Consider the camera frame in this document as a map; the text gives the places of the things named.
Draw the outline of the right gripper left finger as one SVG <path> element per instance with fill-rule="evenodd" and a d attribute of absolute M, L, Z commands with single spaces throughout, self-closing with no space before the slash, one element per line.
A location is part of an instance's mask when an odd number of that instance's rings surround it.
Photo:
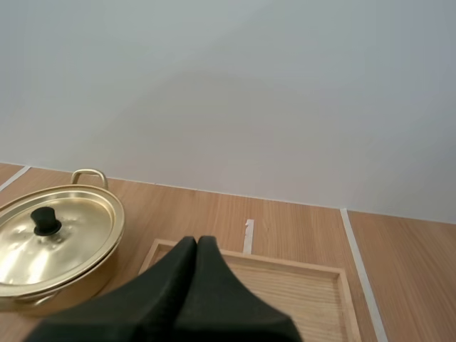
<path fill-rule="evenodd" d="M 155 341 L 170 330 L 197 252 L 182 238 L 159 262 L 118 289 L 40 322 L 27 341 Z"/>

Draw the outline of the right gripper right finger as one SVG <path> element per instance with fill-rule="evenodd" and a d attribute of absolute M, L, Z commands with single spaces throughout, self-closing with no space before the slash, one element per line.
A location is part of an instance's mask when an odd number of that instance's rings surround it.
<path fill-rule="evenodd" d="M 197 243 L 195 270 L 174 323 L 175 341 L 299 341 L 290 316 L 234 275 L 214 237 Z"/>

